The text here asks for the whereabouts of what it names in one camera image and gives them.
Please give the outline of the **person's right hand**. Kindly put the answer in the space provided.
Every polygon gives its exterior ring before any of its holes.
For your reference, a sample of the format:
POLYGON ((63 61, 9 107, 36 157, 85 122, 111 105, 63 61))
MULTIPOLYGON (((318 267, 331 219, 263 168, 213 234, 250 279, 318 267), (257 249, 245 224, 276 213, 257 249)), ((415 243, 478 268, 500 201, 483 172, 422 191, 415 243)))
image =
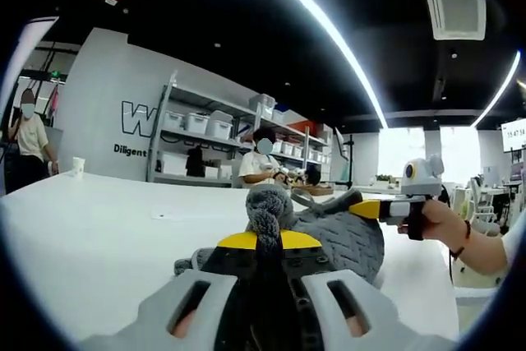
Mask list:
POLYGON ((422 238, 437 240, 452 252, 468 242, 468 226, 446 203, 427 200, 422 208, 422 238))

